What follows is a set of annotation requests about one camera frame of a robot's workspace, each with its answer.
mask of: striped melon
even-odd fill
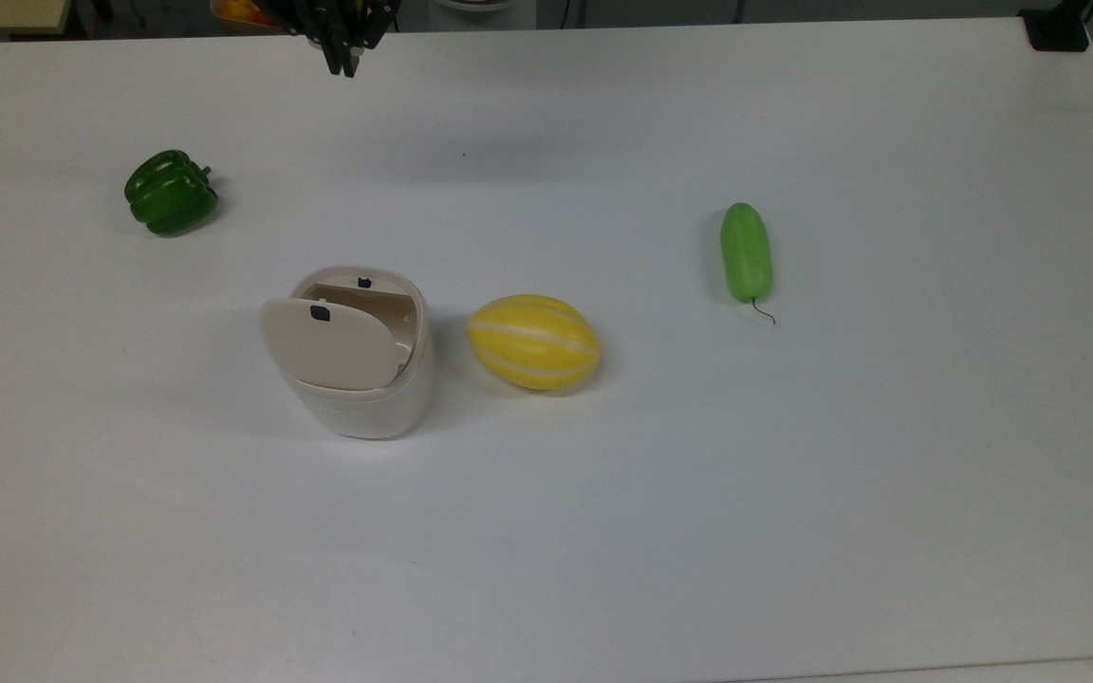
[[[589,376],[601,342],[585,316],[537,294],[494,299],[467,323],[474,356],[491,372],[529,389],[560,389]]]

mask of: green bell pepper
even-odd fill
[[[208,177],[209,167],[200,168],[186,153],[160,152],[129,176],[129,211],[153,234],[180,234],[218,205],[218,193],[209,187]]]

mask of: cucumber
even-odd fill
[[[736,203],[724,214],[719,231],[724,276],[732,297],[750,304],[763,298],[773,281],[771,242],[762,215],[747,203]]]

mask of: container lid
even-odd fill
[[[285,375],[361,392],[399,375],[399,345],[377,317],[320,299],[273,298],[260,308],[263,341]]]

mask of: floor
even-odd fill
[[[174,38],[221,35],[222,26],[209,9],[209,0],[110,0],[117,16],[99,22],[91,0],[75,0],[95,38]],[[428,3],[403,0],[399,27],[404,32],[430,31]],[[539,30],[559,30],[561,23],[576,25],[577,5],[564,22],[568,0],[537,0]],[[589,0],[586,25],[709,25],[728,23],[737,0]],[[897,17],[1015,16],[1023,8],[1048,8],[1051,0],[747,0],[744,22],[855,21]],[[1093,38],[1093,19],[1090,20]]]

